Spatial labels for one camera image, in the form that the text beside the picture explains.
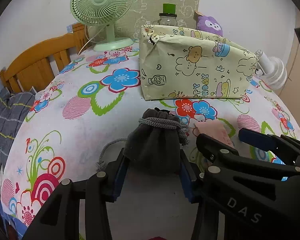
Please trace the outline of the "grey drawstring pouch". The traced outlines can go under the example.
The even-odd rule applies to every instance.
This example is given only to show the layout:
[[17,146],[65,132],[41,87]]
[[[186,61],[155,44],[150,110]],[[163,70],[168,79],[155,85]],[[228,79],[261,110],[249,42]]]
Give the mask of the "grey drawstring pouch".
[[124,142],[123,155],[136,168],[159,175],[177,173],[181,166],[180,147],[189,143],[188,131],[188,125],[168,110],[149,108],[127,138],[117,138],[104,146],[96,164],[97,171],[107,166],[103,157],[108,147]]

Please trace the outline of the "white clip fan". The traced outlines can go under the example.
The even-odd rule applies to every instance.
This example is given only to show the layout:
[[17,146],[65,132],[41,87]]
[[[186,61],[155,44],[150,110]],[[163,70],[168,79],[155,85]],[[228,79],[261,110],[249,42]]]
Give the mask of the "white clip fan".
[[287,70],[282,60],[275,56],[267,56],[264,51],[257,50],[255,55],[258,58],[256,75],[270,89],[279,90],[287,79]]

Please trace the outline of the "floral tablecloth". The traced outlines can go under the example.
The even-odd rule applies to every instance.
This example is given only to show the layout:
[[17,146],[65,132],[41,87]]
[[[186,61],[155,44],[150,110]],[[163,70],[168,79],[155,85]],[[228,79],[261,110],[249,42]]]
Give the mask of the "floral tablecloth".
[[241,128],[300,140],[300,127],[281,99],[253,77],[243,97],[145,100],[141,87],[139,45],[86,50],[34,100],[13,142],[4,169],[4,212],[27,228],[64,178],[84,180],[97,170],[104,146],[125,138],[149,108],[168,110],[189,127],[184,151],[201,170],[208,161],[198,152],[194,122],[219,120],[238,151],[279,163],[238,140]]

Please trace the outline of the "yellow cartoon fabric storage box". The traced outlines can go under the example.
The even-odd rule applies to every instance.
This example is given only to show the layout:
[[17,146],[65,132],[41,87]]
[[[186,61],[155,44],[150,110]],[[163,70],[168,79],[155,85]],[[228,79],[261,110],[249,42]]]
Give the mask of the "yellow cartoon fabric storage box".
[[139,66],[145,100],[243,97],[258,58],[228,39],[166,25],[140,29]]

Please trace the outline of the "grey plaid pillow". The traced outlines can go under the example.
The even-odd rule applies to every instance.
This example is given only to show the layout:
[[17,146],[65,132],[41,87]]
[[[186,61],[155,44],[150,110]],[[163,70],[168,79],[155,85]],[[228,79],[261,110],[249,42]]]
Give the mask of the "grey plaid pillow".
[[0,91],[0,162],[6,164],[10,149],[21,124],[35,100],[35,92],[11,93]]

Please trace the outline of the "purple bunny plush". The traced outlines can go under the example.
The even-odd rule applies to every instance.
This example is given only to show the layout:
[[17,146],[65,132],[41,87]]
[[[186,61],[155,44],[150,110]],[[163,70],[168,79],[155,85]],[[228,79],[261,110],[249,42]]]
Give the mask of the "purple bunny plush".
[[223,29],[212,16],[198,15],[197,16],[197,30],[205,31],[207,33],[223,36]]

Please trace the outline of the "glass mason jar mug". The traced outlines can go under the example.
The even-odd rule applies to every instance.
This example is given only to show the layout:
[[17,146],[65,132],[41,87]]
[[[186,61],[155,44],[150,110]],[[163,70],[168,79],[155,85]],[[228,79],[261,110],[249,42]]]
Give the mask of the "glass mason jar mug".
[[162,12],[159,14],[158,24],[167,26],[177,26],[177,15]]

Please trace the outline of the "green cup on jar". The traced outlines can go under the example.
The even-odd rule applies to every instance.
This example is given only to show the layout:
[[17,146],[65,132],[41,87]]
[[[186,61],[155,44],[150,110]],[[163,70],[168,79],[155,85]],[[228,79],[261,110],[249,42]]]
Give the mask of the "green cup on jar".
[[164,3],[162,5],[162,13],[163,14],[175,14],[176,5],[171,3]]

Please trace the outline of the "wooden bed headboard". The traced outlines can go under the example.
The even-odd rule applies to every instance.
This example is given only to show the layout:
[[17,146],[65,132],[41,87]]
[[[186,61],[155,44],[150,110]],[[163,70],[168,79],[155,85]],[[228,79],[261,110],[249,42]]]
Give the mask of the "wooden bed headboard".
[[0,71],[0,80],[12,93],[45,89],[55,78],[49,57],[53,57],[58,70],[70,63],[70,49],[77,51],[88,41],[85,25],[75,23],[72,33],[42,41],[21,53],[6,70]]

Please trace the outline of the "green cartoon cardboard panel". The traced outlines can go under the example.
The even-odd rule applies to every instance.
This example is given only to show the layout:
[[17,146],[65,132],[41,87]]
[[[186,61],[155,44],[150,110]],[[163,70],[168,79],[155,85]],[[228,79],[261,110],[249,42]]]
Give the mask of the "green cartoon cardboard panel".
[[145,24],[156,24],[163,4],[175,5],[177,26],[194,29],[194,12],[198,10],[200,0],[134,0],[129,11],[114,25],[115,36],[140,38],[140,28]]

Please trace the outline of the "green desk fan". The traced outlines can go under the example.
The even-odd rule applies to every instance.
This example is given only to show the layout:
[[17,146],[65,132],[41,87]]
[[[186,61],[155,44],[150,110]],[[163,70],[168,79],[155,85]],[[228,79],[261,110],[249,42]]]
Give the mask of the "green desk fan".
[[117,50],[131,46],[128,37],[116,37],[114,23],[130,9],[133,0],[70,0],[70,10],[78,22],[106,30],[106,39],[94,46],[94,51]]

